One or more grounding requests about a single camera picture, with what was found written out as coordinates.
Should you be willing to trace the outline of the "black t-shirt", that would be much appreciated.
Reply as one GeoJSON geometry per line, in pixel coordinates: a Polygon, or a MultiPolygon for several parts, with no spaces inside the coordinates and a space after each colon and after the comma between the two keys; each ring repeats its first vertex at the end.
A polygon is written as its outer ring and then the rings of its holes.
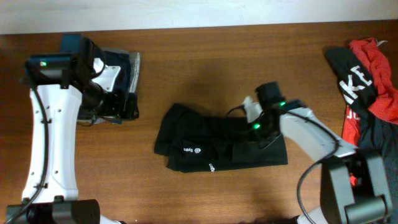
{"type": "Polygon", "coordinates": [[[204,116],[174,104],[164,116],[154,145],[168,169],[183,173],[216,172],[288,163],[285,149],[242,149],[248,123],[243,117],[204,116]]]}

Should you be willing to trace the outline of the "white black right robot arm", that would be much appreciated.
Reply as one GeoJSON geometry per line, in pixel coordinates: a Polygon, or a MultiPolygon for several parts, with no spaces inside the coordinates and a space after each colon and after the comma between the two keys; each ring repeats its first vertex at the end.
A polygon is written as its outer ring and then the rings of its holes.
{"type": "Polygon", "coordinates": [[[291,223],[386,223],[393,211],[389,186],[381,155],[360,149],[343,140],[325,126],[300,100],[261,105],[250,96],[242,108],[254,130],[274,118],[280,133],[294,141],[314,163],[297,184],[297,200],[302,214],[291,223]],[[307,211],[301,198],[306,176],[321,167],[319,207],[307,211]]]}

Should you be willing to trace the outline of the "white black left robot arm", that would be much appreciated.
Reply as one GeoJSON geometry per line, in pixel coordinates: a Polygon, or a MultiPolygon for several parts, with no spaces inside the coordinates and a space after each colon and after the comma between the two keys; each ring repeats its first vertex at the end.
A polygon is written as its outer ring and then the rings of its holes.
{"type": "Polygon", "coordinates": [[[29,176],[8,223],[109,223],[95,199],[81,200],[75,175],[79,124],[137,119],[141,55],[107,50],[35,55],[25,64],[33,110],[29,176]]]}

